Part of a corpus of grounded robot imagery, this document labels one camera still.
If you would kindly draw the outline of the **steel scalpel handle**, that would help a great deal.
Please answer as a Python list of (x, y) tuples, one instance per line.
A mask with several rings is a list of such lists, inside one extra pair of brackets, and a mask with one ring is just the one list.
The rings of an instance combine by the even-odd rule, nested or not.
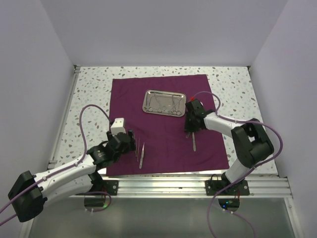
[(196, 140), (195, 140), (194, 132), (192, 132), (192, 143), (193, 143), (193, 151), (196, 152)]

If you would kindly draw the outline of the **thin steel instrument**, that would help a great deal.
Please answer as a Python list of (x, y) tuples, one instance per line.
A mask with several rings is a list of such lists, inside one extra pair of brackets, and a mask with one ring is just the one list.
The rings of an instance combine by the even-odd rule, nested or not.
[(135, 155), (137, 158), (137, 161), (139, 161), (139, 149), (140, 149), (140, 139), (135, 139), (135, 146), (136, 146), (136, 150), (135, 150)]

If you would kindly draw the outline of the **steel forceps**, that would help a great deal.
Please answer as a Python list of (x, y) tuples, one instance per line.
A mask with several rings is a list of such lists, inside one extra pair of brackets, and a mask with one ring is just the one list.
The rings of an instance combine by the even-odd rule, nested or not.
[(142, 165), (143, 165), (144, 153), (145, 153), (145, 143), (143, 143), (143, 145), (142, 145), (140, 162), (139, 162), (139, 169), (141, 169)]

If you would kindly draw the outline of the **purple surgical drape cloth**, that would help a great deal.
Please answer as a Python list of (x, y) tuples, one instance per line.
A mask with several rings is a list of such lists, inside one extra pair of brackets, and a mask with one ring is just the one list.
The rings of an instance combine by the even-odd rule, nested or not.
[(142, 105), (148, 90), (183, 93), (197, 98), (205, 109), (214, 109), (206, 75), (115, 79), (112, 82), (110, 118), (124, 118), (126, 129), (134, 131), (144, 151), (140, 165), (134, 153), (122, 155), (106, 169), (108, 176), (198, 172), (229, 168), (222, 134), (201, 130), (186, 138), (184, 117), (149, 114)]

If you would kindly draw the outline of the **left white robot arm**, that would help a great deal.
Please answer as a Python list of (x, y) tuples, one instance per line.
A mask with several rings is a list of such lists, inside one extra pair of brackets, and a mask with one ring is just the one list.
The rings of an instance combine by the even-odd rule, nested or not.
[(50, 203), (79, 193), (99, 194), (103, 188), (98, 171), (118, 162), (123, 154), (136, 149), (132, 130), (112, 135), (90, 148), (84, 158), (75, 159), (42, 173), (25, 171), (19, 175), (8, 198), (19, 222), (38, 216)]

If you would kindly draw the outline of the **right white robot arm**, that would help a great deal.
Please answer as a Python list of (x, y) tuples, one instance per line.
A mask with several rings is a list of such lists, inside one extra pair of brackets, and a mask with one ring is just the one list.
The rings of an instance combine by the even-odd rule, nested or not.
[(233, 194), (246, 174), (273, 154), (274, 146), (259, 120), (237, 121), (223, 117), (215, 110), (205, 110), (198, 99), (187, 102), (185, 107), (186, 132), (194, 133), (205, 129), (219, 132), (233, 140), (237, 159), (221, 175), (221, 179), (210, 179), (207, 183), (214, 191), (222, 190), (225, 194)]

